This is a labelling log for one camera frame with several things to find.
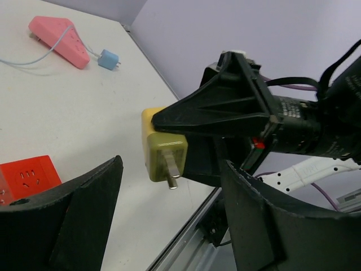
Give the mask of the red cube socket adapter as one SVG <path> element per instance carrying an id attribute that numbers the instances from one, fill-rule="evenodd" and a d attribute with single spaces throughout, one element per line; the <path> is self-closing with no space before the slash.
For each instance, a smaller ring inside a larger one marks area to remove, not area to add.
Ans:
<path id="1" fill-rule="evenodd" d="M 61 185 L 48 155 L 1 164 L 1 206 Z"/>

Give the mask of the aluminium front rail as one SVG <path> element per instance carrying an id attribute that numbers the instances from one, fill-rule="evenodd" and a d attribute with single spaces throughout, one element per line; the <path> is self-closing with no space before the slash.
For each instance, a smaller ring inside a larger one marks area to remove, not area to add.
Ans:
<path id="1" fill-rule="evenodd" d="M 220 193 L 222 193 L 220 188 L 212 190 L 181 230 L 150 264 L 148 270 L 211 270 L 219 250 L 227 245 L 214 247 L 204 238 L 197 225 Z M 222 240 L 222 242 L 225 241 L 230 241 L 229 230 L 226 231 Z"/>

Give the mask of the yellow plug adapter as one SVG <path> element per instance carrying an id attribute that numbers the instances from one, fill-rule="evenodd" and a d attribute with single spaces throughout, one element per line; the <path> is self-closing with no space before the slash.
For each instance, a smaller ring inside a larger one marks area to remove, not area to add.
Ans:
<path id="1" fill-rule="evenodd" d="M 188 142 L 184 135 L 155 131 L 152 118 L 161 110 L 162 107 L 148 108 L 141 114 L 144 161 L 152 182 L 166 181 L 174 190 L 184 172 Z"/>

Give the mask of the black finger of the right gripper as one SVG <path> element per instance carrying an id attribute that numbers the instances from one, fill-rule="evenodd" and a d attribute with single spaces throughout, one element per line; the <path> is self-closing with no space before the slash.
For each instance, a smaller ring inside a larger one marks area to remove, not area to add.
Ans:
<path id="1" fill-rule="evenodd" d="M 187 155 L 183 177 L 208 186 L 221 185 L 219 160 L 238 166 L 246 161 L 254 146 L 249 138 L 213 138 L 187 135 Z"/>
<path id="2" fill-rule="evenodd" d="M 200 87 L 152 118 L 159 132 L 266 138 L 278 128 L 278 106 L 242 55 L 227 53 L 205 68 Z"/>

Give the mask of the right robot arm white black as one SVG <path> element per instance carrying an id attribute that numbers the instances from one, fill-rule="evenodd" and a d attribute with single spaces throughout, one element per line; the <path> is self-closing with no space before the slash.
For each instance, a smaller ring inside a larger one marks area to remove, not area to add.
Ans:
<path id="1" fill-rule="evenodd" d="M 360 168 L 360 73 L 352 64 L 331 84 L 334 70 L 319 81 L 267 80 L 255 61 L 225 52 L 205 69 L 195 92 L 151 123 L 158 132 L 186 137 L 183 176 L 213 187 L 221 184 L 221 159 L 253 174 L 271 152 L 305 155 L 305 161 L 260 176 L 289 193 Z"/>

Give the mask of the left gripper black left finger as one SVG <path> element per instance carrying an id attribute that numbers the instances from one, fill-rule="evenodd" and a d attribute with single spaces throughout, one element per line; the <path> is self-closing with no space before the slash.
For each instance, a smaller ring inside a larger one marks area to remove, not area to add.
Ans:
<path id="1" fill-rule="evenodd" d="M 1 270 L 100 270 L 121 186 L 119 155 L 1 207 Z"/>

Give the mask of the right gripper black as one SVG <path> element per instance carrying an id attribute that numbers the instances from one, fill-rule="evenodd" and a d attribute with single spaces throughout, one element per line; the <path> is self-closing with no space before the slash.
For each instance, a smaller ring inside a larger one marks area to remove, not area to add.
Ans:
<path id="1" fill-rule="evenodd" d="M 253 151 L 241 168 L 254 172 L 270 152 L 351 159 L 360 163 L 360 59 L 353 61 L 334 81 L 331 76 L 349 57 L 329 66 L 319 81 L 283 77 L 270 86 L 310 85 L 315 102 L 272 95 L 278 106 L 278 128 L 266 138 L 252 138 Z"/>

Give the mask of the blue plug adapter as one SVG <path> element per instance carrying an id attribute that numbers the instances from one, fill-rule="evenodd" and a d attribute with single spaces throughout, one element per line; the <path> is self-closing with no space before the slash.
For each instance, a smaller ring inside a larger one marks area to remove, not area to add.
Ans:
<path id="1" fill-rule="evenodd" d="M 118 55 L 106 49 L 104 49 L 100 53 L 100 56 L 97 59 L 97 63 L 100 67 L 108 69 L 110 71 L 114 70 L 121 64 Z"/>

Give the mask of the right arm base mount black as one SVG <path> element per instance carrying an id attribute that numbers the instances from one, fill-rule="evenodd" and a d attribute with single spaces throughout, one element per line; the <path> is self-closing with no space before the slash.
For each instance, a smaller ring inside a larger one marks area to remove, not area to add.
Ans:
<path id="1" fill-rule="evenodd" d="M 228 230 L 224 196 L 222 193 L 216 197 L 197 226 L 203 233 L 204 238 L 214 247 L 225 246 L 231 243 L 231 241 L 222 242 Z"/>

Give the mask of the pink triangular power strip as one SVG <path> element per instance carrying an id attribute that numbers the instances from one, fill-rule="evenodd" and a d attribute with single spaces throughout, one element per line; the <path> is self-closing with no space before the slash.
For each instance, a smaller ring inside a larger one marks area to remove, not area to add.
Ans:
<path id="1" fill-rule="evenodd" d="M 35 16 L 29 30 L 54 51 L 78 69 L 84 69 L 90 57 L 75 26 L 66 18 Z"/>

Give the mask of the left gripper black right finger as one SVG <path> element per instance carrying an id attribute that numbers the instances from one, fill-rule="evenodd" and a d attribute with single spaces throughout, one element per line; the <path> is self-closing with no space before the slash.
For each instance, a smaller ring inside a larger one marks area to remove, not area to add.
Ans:
<path id="1" fill-rule="evenodd" d="M 238 270 L 359 270 L 360 214 L 295 199 L 221 162 Z"/>

